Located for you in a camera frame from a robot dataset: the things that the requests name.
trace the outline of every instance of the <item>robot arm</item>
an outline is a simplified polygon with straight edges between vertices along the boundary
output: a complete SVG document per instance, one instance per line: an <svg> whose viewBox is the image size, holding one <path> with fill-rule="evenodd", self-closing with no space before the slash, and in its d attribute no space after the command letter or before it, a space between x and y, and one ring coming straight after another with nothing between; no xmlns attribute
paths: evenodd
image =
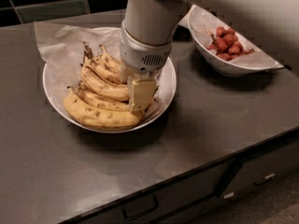
<svg viewBox="0 0 299 224"><path fill-rule="evenodd" d="M159 70L187 5L213 10L281 63L299 59L299 0L129 0L121 27L121 57L133 73Z"/></svg>

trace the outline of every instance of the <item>floor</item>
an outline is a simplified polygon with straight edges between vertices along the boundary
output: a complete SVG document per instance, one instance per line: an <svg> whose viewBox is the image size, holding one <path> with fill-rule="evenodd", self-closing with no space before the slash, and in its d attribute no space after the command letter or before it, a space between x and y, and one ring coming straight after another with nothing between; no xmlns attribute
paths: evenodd
<svg viewBox="0 0 299 224"><path fill-rule="evenodd" d="M214 209L190 224L298 223L299 172L296 172Z"/></svg>

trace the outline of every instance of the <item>kitchen counter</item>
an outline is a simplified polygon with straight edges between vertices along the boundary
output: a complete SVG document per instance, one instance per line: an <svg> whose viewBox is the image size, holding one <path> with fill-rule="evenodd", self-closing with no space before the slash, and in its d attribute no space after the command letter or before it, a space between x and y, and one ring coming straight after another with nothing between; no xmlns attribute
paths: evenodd
<svg viewBox="0 0 299 224"><path fill-rule="evenodd" d="M52 22L120 27L124 11ZM93 133L63 119L43 91L34 25L0 29L1 223L59 223L298 129L299 78L287 69L214 72L175 41L173 103L149 126Z"/></svg>

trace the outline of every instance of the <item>bunch of bananas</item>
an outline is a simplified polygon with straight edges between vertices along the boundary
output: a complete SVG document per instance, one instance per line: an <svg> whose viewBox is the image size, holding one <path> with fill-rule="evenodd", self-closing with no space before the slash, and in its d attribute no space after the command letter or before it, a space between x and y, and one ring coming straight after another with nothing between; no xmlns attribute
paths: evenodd
<svg viewBox="0 0 299 224"><path fill-rule="evenodd" d="M68 87L64 108L85 127L96 130L125 129L136 126L145 111L130 112L127 84L120 82L121 62L100 45L102 54L94 56L86 44L81 65L81 81Z"/></svg>

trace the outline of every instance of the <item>countertop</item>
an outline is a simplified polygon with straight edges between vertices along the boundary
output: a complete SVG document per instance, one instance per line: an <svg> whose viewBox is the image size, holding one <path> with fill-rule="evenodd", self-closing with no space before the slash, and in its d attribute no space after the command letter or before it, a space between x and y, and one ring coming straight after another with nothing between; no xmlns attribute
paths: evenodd
<svg viewBox="0 0 299 224"><path fill-rule="evenodd" d="M120 27L124 11L51 22ZM149 126L82 130L50 105L32 23L0 29L1 223L58 223L222 161L299 125L296 70L224 77L192 41L170 55L173 103Z"/></svg>

